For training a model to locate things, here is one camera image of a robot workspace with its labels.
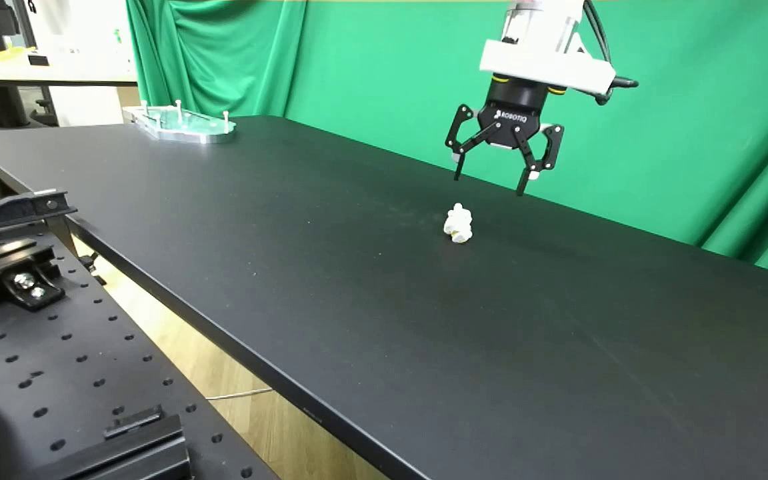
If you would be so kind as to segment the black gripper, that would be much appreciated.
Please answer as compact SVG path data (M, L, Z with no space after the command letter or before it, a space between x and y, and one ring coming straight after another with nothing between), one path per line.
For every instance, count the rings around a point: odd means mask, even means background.
M494 75L485 106L477 115L481 134L487 143L519 148L523 172L514 186L517 194L545 171L553 171L559 154L565 128L559 123L542 124L547 94L549 87L545 82ZM458 104L445 134L445 146L453 151L453 178L461 178L467 151L481 142L481 134L461 134L469 119L475 119L475 110ZM529 142L535 134L545 136L542 154L534 154Z

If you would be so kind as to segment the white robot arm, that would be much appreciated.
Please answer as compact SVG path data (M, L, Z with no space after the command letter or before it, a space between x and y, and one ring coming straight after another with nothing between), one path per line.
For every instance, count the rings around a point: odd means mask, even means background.
M513 0L501 36L483 44L481 68L491 75L485 104L461 104L445 134L461 176L477 143L517 148L523 172L517 194L553 171L565 128L545 123L549 94L578 90L606 104L617 87L634 87L611 64L611 47L593 0Z

